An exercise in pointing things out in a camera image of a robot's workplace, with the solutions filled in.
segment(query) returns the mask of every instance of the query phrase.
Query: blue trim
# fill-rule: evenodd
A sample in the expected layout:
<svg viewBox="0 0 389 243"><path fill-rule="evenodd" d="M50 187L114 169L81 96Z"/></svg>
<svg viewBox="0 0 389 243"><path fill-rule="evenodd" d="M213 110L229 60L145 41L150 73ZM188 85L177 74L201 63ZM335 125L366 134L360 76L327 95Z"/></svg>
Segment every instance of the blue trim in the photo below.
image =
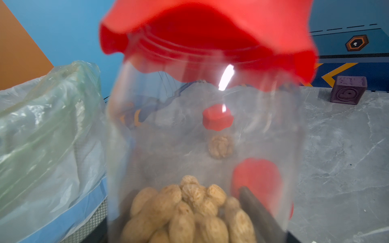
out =
<svg viewBox="0 0 389 243"><path fill-rule="evenodd" d="M82 223L107 196L107 179L100 183L81 201L19 243L57 243L73 227Z"/></svg>
<svg viewBox="0 0 389 243"><path fill-rule="evenodd" d="M352 60L344 60L347 63L353 62ZM315 87L328 87L331 88L322 78L323 75L330 71L342 66L344 63L324 63L317 68L315 79L312 81L312 85ZM333 76L336 80L339 75L342 76L365 76L367 78L367 88L373 91L389 91L389 62L377 62L377 63L358 63L341 73Z"/></svg>

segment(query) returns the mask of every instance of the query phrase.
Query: purple cube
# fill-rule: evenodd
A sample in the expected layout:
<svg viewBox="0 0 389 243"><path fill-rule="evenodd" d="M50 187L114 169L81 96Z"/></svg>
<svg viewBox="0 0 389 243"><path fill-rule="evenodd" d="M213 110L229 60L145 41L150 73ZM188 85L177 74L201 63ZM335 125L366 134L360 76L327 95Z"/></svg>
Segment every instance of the purple cube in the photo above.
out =
<svg viewBox="0 0 389 243"><path fill-rule="evenodd" d="M356 105L366 89L366 77L338 76L331 91L331 102Z"/></svg>

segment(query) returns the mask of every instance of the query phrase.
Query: blue wall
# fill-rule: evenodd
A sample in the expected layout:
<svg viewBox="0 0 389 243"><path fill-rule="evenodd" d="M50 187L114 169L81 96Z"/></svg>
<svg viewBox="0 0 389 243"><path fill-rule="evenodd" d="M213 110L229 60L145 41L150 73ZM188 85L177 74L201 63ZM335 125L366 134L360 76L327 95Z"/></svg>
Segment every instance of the blue wall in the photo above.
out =
<svg viewBox="0 0 389 243"><path fill-rule="evenodd" d="M345 44L355 35L367 35L369 44L358 52L349 52ZM389 36L382 29L315 35L313 39L320 56L389 53Z"/></svg>
<svg viewBox="0 0 389 243"><path fill-rule="evenodd" d="M98 24L114 0L3 1L54 66L94 62L101 70L103 97L110 94L123 56L101 51Z"/></svg>
<svg viewBox="0 0 389 243"><path fill-rule="evenodd" d="M389 35L388 11L388 0L314 0L309 26L311 31L343 32L350 26L378 24Z"/></svg>

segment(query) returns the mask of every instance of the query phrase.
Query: metal mesh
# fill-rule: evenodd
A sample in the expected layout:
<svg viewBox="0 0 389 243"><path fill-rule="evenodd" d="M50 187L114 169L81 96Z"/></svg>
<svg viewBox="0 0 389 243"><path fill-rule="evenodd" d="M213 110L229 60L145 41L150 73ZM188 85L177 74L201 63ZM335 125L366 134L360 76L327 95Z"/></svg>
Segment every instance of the metal mesh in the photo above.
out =
<svg viewBox="0 0 389 243"><path fill-rule="evenodd" d="M107 199L100 204L91 219L61 243L80 243L83 241L107 216Z"/></svg>

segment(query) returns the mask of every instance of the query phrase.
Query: orange wall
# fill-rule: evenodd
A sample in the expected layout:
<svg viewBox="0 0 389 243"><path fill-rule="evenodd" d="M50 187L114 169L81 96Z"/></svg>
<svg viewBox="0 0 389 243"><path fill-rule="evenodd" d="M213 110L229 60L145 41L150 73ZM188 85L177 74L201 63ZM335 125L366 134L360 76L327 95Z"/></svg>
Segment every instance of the orange wall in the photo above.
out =
<svg viewBox="0 0 389 243"><path fill-rule="evenodd" d="M47 74L53 65L0 0L0 90Z"/></svg>

